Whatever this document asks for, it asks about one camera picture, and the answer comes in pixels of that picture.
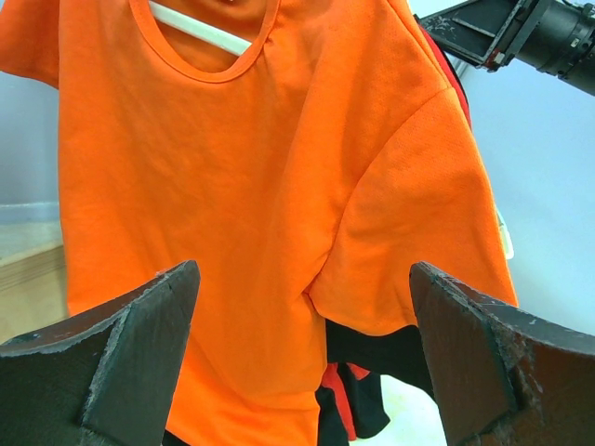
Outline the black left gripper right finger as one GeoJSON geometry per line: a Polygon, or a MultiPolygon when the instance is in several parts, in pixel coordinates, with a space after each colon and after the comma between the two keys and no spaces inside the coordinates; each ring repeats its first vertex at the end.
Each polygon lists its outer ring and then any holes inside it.
{"type": "Polygon", "coordinates": [[[448,444],[593,444],[593,335],[426,262],[410,269],[410,290],[448,444]]]}

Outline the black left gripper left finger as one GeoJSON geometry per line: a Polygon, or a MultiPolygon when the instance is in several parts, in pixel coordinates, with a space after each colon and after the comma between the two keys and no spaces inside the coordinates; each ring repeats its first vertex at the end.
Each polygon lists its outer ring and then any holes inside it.
{"type": "Polygon", "coordinates": [[[199,283],[186,261],[2,344],[2,444],[161,444],[199,283]]]}

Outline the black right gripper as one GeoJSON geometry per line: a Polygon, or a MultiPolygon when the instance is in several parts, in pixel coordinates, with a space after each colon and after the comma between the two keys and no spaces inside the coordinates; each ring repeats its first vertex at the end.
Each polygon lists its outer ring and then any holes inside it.
{"type": "Polygon", "coordinates": [[[465,1],[419,20],[438,47],[495,72],[516,58],[594,94],[594,5],[465,1]]]}

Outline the red t shirt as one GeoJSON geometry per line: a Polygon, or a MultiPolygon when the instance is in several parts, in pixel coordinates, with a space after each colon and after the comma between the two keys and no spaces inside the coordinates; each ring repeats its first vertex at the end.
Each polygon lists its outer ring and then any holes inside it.
{"type": "Polygon", "coordinates": [[[456,74],[455,68],[453,67],[449,58],[446,57],[445,53],[438,47],[436,42],[432,39],[430,34],[423,28],[420,28],[420,30],[423,33],[423,36],[431,49],[433,57],[438,62],[441,72],[445,75],[450,86],[454,88],[459,106],[466,118],[469,128],[472,128],[468,98],[460,82],[460,79],[456,74]]]}

